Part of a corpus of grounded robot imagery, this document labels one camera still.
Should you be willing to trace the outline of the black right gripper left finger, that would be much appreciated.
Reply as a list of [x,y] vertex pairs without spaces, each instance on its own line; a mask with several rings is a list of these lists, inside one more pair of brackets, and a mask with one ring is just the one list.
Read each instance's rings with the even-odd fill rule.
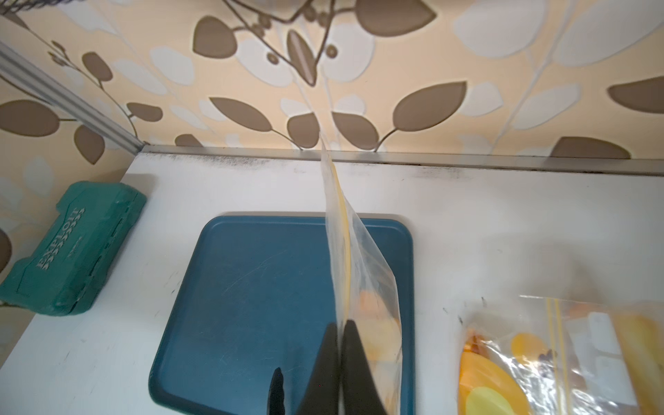
[[297,408],[297,415],[337,415],[340,376],[338,330],[335,323],[330,323],[323,334],[304,397]]

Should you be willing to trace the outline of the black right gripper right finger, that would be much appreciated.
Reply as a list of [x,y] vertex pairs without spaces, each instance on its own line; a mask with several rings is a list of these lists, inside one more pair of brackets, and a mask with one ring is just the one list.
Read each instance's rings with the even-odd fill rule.
[[342,337],[342,396],[346,414],[387,414],[353,320],[345,324]]

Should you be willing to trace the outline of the black tongs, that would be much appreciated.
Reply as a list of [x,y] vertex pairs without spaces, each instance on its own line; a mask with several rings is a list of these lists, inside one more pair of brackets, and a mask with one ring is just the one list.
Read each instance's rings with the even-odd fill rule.
[[276,368],[271,377],[267,398],[267,415],[285,415],[284,376],[281,368]]

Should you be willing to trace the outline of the stack of duck bags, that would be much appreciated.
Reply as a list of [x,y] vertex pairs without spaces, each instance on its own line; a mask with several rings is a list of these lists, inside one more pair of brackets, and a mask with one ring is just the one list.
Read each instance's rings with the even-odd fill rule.
[[348,323],[354,323],[380,409],[399,414],[403,330],[396,278],[346,199],[325,146],[321,149],[321,171],[338,332],[343,335]]

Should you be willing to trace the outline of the clear resealable duck bag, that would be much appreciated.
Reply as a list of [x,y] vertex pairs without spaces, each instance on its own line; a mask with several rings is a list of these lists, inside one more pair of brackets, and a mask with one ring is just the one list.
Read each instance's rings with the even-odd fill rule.
[[546,300],[551,414],[661,414],[663,304]]

